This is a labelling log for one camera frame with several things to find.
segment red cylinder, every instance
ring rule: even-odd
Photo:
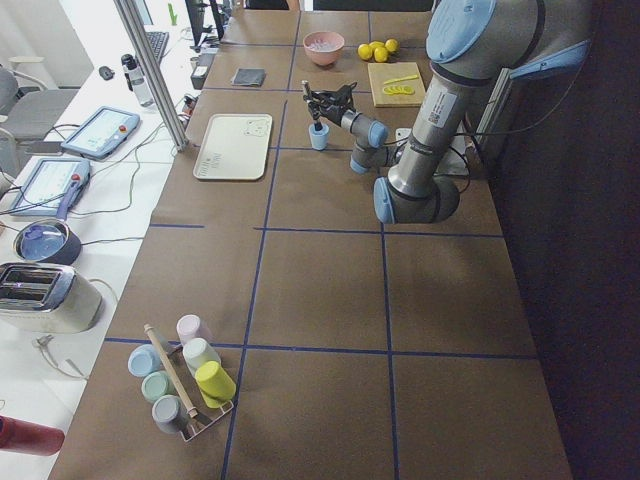
[[[64,432],[58,428],[0,416],[0,449],[30,455],[53,455],[62,448]]]

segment yellow cup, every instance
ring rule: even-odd
[[[196,383],[208,407],[218,408],[236,394],[236,384],[216,361],[202,364],[195,374]]]

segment white bottle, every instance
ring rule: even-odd
[[[149,85],[145,82],[142,69],[138,65],[136,59],[133,55],[126,54],[122,56],[121,61],[129,90],[136,94],[138,102],[143,107],[153,105],[153,97],[151,96]]]

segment white table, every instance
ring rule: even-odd
[[[174,104],[179,104],[185,93],[196,93],[190,82],[189,58],[193,53],[189,50],[190,42],[181,38],[181,30],[181,27],[170,30],[170,51],[161,64]],[[105,161],[91,162],[92,174],[95,176],[68,218],[71,230],[83,243],[102,239],[144,237],[149,218],[173,163],[174,145],[163,128],[153,143],[141,147],[138,151],[140,170],[135,176],[130,208],[117,213],[88,216],[73,213],[115,210],[128,204],[129,185],[138,162],[133,154],[127,154],[162,123],[157,109],[143,109],[137,104],[134,94],[127,89],[119,62],[120,56],[124,53],[133,53],[126,36],[120,35],[117,41],[111,38],[110,42],[105,42],[99,61],[94,63],[94,72],[58,122],[80,124],[102,105],[141,115],[140,126],[116,152]],[[104,81],[98,75],[97,68],[102,64],[111,66],[116,72],[112,80]],[[56,133],[52,133],[48,138],[60,139]],[[36,160],[37,157],[34,157],[25,167],[16,179],[17,184],[26,180]],[[114,162],[117,164],[112,168],[96,174]],[[9,209],[14,196],[15,193],[5,195],[0,201],[0,210]],[[22,229],[34,218],[2,215],[0,220],[9,227]],[[13,250],[15,235],[16,232],[8,228],[0,234],[0,263],[20,261]],[[73,266],[87,279],[106,282],[113,292],[102,283],[94,283],[103,296],[103,305],[95,325],[81,333],[54,334],[54,339],[48,345],[49,350],[65,371],[75,374],[64,362],[65,359],[71,359],[84,374],[91,372],[117,306],[114,293],[118,297],[121,295],[140,244],[141,241],[136,240],[97,243],[83,247]],[[86,382],[67,377],[45,362],[40,352],[32,345],[34,339],[43,335],[43,332],[23,331],[0,321],[0,415],[50,425],[66,432]],[[0,471],[6,480],[46,479],[56,458],[57,454],[40,457],[0,451]]]

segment keyboard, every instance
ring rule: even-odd
[[[158,64],[162,61],[164,52],[167,50],[167,43],[169,42],[169,32],[146,32],[147,40],[151,45],[153,56],[156,57]]]

